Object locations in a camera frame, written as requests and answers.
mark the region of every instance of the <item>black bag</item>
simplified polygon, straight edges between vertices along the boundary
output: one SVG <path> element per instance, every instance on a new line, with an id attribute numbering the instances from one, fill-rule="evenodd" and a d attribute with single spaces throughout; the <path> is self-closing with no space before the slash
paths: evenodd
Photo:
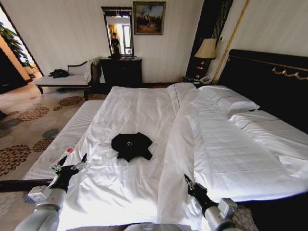
<path id="1" fill-rule="evenodd" d="M 53 78 L 63 78 L 69 76 L 67 71 L 64 71 L 62 69 L 56 69 L 53 72 L 49 73 L 49 76 L 53 76 Z"/>

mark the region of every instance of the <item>telephone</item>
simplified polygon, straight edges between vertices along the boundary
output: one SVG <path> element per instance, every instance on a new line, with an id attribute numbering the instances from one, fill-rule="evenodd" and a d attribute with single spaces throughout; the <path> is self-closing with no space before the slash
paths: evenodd
<path id="1" fill-rule="evenodd" d="M 204 85 L 209 85 L 212 82 L 212 79 L 210 77 L 205 76 L 200 79 L 200 82 L 203 83 Z"/>

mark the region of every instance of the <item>floor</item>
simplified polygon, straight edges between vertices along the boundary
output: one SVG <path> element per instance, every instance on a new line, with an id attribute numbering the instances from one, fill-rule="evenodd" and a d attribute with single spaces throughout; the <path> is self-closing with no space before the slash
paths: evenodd
<path id="1" fill-rule="evenodd" d="M 89 95 L 90 100 L 105 97 Z M 41 95 L 33 83 L 0 95 L 0 110 L 8 115 L 0 121 L 0 181 L 21 179 L 83 103 L 82 90 L 44 88 Z M 35 203 L 27 193 L 0 193 L 1 230 L 14 230 L 33 212 Z M 245 207 L 238 210 L 234 220 L 243 231 L 257 230 Z M 75 230 L 121 231 L 125 227 Z"/>

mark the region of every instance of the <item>framed painting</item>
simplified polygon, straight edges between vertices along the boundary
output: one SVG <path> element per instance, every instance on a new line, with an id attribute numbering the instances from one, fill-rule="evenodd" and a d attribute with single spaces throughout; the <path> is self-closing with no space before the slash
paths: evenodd
<path id="1" fill-rule="evenodd" d="M 162 35 L 165 1 L 134 1 L 135 35 Z"/>

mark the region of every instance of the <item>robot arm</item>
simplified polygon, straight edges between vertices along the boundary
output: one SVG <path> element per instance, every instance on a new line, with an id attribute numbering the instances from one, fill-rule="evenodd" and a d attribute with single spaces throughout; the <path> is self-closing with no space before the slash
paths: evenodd
<path id="1" fill-rule="evenodd" d="M 188 194 L 196 198 L 202 208 L 202 214 L 208 221 L 212 231 L 235 231 L 235 223 L 232 217 L 237 204 L 230 198 L 222 198 L 217 206 L 208 196 L 207 189 L 199 183 L 193 183 L 188 176 L 185 180 L 188 186 Z"/>
<path id="2" fill-rule="evenodd" d="M 82 170 L 86 165 L 87 154 L 85 154 L 76 165 L 63 166 L 66 156 L 53 167 L 58 175 L 55 183 L 50 187 L 50 195 L 43 201 L 37 203 L 34 212 L 23 220 L 15 231 L 56 231 L 59 224 L 60 210 L 67 193 L 71 177 Z"/>

